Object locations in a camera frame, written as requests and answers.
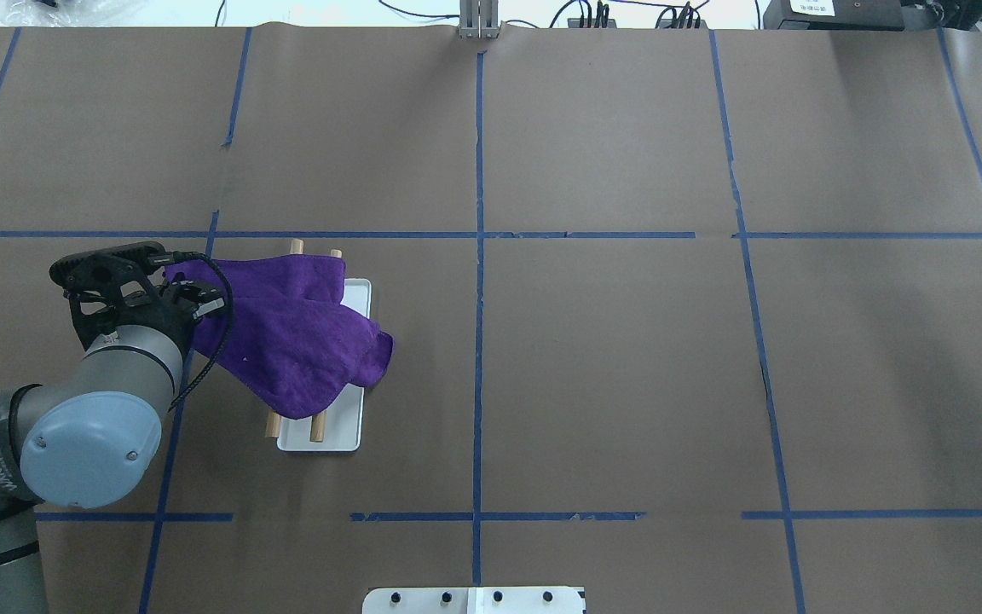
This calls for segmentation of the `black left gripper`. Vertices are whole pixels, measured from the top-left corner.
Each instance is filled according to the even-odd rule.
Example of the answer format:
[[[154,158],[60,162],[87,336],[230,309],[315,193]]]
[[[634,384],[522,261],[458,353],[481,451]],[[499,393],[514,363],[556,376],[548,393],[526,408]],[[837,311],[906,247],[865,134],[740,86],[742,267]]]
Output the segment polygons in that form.
[[[158,287],[145,288],[125,300],[116,326],[148,327],[170,339],[187,357],[196,327],[207,317],[223,316],[228,299],[214,284],[172,277]]]

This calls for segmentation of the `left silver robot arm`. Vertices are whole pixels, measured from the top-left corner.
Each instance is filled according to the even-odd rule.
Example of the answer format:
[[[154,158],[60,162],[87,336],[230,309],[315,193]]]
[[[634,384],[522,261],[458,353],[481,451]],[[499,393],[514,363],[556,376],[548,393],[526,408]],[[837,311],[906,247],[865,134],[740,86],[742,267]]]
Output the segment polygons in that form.
[[[49,610],[35,506],[90,510],[139,486],[187,395],[194,329],[233,306],[227,290],[182,276],[69,275],[63,287],[81,362],[57,385],[0,391],[0,613]]]

